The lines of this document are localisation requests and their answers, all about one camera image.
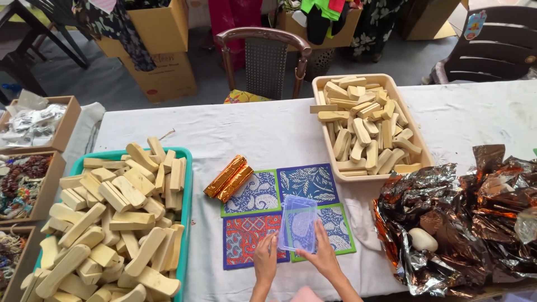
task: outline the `plastic lid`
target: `plastic lid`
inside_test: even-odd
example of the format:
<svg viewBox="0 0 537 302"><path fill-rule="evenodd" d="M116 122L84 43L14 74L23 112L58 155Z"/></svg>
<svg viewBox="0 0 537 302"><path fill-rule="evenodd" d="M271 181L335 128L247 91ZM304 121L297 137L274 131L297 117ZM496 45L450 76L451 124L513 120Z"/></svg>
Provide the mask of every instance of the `plastic lid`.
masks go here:
<svg viewBox="0 0 537 302"><path fill-rule="evenodd" d="M278 248L290 251L300 248L313 253L315 250L313 223L317 219L317 201L287 195L282 208Z"/></svg>

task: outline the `fabric coaster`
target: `fabric coaster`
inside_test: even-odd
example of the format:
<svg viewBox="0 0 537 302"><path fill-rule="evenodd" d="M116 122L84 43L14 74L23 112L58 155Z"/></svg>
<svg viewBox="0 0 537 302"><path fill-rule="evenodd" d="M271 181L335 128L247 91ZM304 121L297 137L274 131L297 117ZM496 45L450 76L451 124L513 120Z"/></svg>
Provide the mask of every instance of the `fabric coaster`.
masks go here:
<svg viewBox="0 0 537 302"><path fill-rule="evenodd" d="M222 217L281 211L276 170L256 171L222 204Z"/></svg>
<svg viewBox="0 0 537 302"><path fill-rule="evenodd" d="M317 201L317 206L339 203L330 164L277 169L280 200L295 195Z"/></svg>
<svg viewBox="0 0 537 302"><path fill-rule="evenodd" d="M343 204L331 204L317 207L317 216L322 221L330 244L334 248L336 255L356 253L356 246L352 239L351 229L347 222L347 216L343 209ZM291 252L291 261L304 261L305 258L299 257L295 252Z"/></svg>
<svg viewBox="0 0 537 302"><path fill-rule="evenodd" d="M224 218L224 270L253 266L257 243L280 229L281 214L252 214ZM289 252L278 249L277 262L289 262Z"/></svg>

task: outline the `white tablecloth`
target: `white tablecloth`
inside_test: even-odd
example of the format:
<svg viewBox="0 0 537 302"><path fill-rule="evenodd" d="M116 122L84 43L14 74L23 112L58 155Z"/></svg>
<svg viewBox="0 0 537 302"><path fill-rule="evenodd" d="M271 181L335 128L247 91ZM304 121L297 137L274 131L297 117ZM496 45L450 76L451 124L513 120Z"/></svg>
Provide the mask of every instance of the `white tablecloth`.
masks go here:
<svg viewBox="0 0 537 302"><path fill-rule="evenodd" d="M532 158L537 81L400 87L438 163L472 163L471 147L505 143L507 153ZM328 162L321 126L308 106L313 99L205 105L107 112L95 152L123 149L148 136L163 146L183 146L194 158L190 249L185 301L248 301L255 283L253 268L223 270L220 203L203 194L205 186L236 154L256 170ZM357 252L338 256L343 272L363 296L406 288L395 281L373 231L367 204L382 183L338 184L350 216ZM326 301L339 299L332 286L308 262L278 264L269 299L288 301L310 286Z"/></svg>

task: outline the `sticker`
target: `sticker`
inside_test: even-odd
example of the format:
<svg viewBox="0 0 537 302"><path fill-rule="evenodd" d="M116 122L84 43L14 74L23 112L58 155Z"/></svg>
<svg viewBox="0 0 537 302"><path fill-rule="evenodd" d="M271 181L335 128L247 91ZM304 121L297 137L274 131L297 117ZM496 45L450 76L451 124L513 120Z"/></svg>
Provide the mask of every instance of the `sticker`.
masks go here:
<svg viewBox="0 0 537 302"><path fill-rule="evenodd" d="M483 24L487 19L487 13L482 10L479 13L474 13L468 18L468 24L466 25L465 38L466 40L473 40L479 35L479 32L483 28Z"/></svg>

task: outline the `green coaster border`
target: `green coaster border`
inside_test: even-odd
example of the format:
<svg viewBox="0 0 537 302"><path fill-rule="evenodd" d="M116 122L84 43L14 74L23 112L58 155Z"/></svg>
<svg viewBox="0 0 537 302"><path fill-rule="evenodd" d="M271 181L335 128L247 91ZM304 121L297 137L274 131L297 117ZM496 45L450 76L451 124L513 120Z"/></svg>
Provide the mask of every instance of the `green coaster border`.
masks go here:
<svg viewBox="0 0 537 302"><path fill-rule="evenodd" d="M220 217L233 217L233 216L241 216L241 215L248 215L248 214L257 214L257 213L270 213L270 212L281 212L281 200L280 200L280 184L278 183L278 175L276 174L276 169L269 169L269 170L259 170L254 171L254 173L261 173L261 172L273 172L274 173L274 186L276 187L276 199L278 200L278 207L275 208L268 208L265 210L254 210L254 211L247 211L247 212L240 212L240 213L225 213L224 212L224 203L220 206Z"/></svg>
<svg viewBox="0 0 537 302"><path fill-rule="evenodd" d="M337 204L322 205L322 206L318 206L317 209L335 207L335 206L339 206L341 208L341 213L343 214L343 221L345 221L345 224L347 225L347 232L349 233L349 239L351 241L351 248L336 251L336 256L337 255L350 254L350 253L356 253L356 245L354 244L354 239L352 237L351 226L349 225L349 221L347 220L347 215L345 214L345 207L343 206L343 204L342 203L337 203ZM293 252L293 251L290 254L291 254L291 262L300 262L300 261L305 261L306 260L306 258L297 256L295 254L295 252Z"/></svg>

